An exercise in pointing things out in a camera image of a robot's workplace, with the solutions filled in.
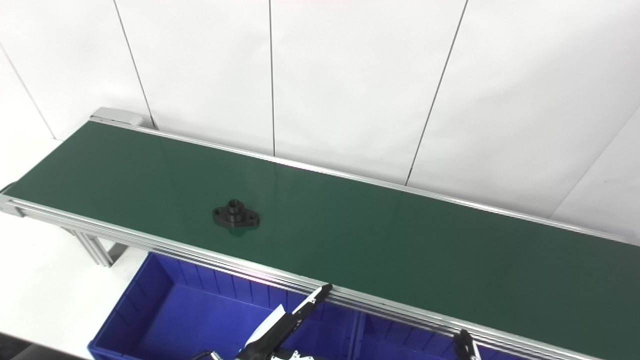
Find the black metal part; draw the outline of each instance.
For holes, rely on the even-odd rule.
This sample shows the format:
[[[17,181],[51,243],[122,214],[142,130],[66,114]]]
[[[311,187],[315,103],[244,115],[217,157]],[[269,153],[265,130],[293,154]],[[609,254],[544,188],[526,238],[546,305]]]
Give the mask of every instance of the black metal part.
[[[242,201],[231,199],[227,205],[213,209],[213,222],[223,227],[258,226],[260,214],[245,208]]]

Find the wall panel seam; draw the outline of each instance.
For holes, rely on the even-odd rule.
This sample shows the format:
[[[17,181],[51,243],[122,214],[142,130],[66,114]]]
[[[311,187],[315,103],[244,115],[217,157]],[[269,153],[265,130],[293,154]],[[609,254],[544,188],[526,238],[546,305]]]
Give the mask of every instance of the wall panel seam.
[[[438,97],[438,91],[440,90],[440,85],[442,84],[444,73],[447,70],[447,64],[449,63],[449,58],[451,57],[451,53],[453,52],[453,47],[456,44],[456,38],[458,37],[458,32],[460,31],[460,25],[462,25],[462,19],[465,17],[465,11],[467,10],[468,3],[469,3],[469,0],[465,0],[465,5],[463,6],[462,12],[460,13],[460,20],[458,21],[458,27],[456,27],[456,32],[453,34],[453,39],[451,41],[449,53],[447,54],[447,59],[444,61],[444,66],[442,67],[442,73],[440,73],[440,79],[438,80],[438,86],[436,86],[436,91],[433,94],[433,100],[431,101],[429,112],[427,113],[427,119],[425,119],[424,121],[424,126],[422,127],[422,133],[420,134],[420,139],[418,140],[418,146],[415,149],[415,154],[413,155],[413,160],[411,161],[411,167],[409,168],[409,173],[407,174],[406,181],[404,182],[405,186],[409,183],[409,178],[411,177],[411,172],[413,171],[413,166],[415,165],[415,159],[418,157],[418,152],[420,151],[420,145],[422,145],[422,138],[424,138],[424,132],[427,129],[427,124],[429,123],[431,112],[433,111],[433,105],[435,104],[436,98]]]
[[[38,115],[40,116],[40,118],[44,122],[45,126],[47,127],[47,130],[49,130],[49,134],[51,134],[51,138],[53,138],[54,140],[57,140],[56,135],[53,133],[53,130],[51,129],[51,126],[49,126],[49,123],[47,122],[47,119],[45,119],[44,115],[42,115],[42,111],[40,111],[40,107],[38,106],[38,104],[36,103],[35,99],[31,95],[31,92],[29,91],[29,88],[27,88],[27,84],[25,84],[24,80],[22,80],[22,76],[20,76],[20,73],[18,72],[18,69],[16,69],[15,65],[13,64],[13,61],[11,61],[11,58],[9,57],[9,54],[4,49],[4,46],[2,45],[2,42],[0,42],[0,49],[2,49],[4,57],[6,58],[6,61],[8,61],[9,66],[11,66],[11,68],[13,69],[13,73],[18,77],[18,80],[20,81],[20,84],[22,84],[22,87],[23,87],[24,91],[27,93],[27,96],[29,97],[29,100],[31,101],[33,106],[36,108],[36,111],[38,112]]]

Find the white wall panel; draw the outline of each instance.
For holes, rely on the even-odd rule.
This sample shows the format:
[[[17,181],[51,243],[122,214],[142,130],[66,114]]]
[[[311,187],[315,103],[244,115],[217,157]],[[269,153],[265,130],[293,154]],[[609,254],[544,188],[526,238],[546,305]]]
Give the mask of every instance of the white wall panel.
[[[51,137],[38,110],[20,83],[18,75],[0,49],[0,137],[8,138],[16,135]]]
[[[160,130],[272,153],[268,0],[118,7]]]
[[[100,106],[148,114],[109,0],[2,0],[0,41],[57,138]]]
[[[464,0],[273,0],[276,155],[403,183]]]
[[[640,245],[640,110],[552,218],[622,235]]]
[[[549,216],[640,104],[640,3],[471,0],[410,186]]]

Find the blue plastic bin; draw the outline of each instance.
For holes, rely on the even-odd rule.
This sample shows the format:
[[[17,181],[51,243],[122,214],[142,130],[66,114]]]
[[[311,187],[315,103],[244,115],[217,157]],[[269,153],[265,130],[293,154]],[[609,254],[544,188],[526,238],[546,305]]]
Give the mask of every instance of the blue plastic bin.
[[[479,347],[483,360],[525,360],[490,348]],[[453,338],[360,314],[354,360],[455,360]]]
[[[149,254],[89,344],[98,360],[188,360],[203,350],[233,359],[253,330],[304,295],[157,254]],[[284,347],[351,359],[359,314],[323,303]]]

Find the white table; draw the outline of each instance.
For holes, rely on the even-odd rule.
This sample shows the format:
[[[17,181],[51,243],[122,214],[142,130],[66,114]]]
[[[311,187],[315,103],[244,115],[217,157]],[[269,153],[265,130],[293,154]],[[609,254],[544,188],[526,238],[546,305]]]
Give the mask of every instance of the white table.
[[[0,188],[59,143],[0,135]],[[111,268],[95,266],[63,229],[0,214],[0,332],[91,359],[87,344],[146,255],[129,248]]]

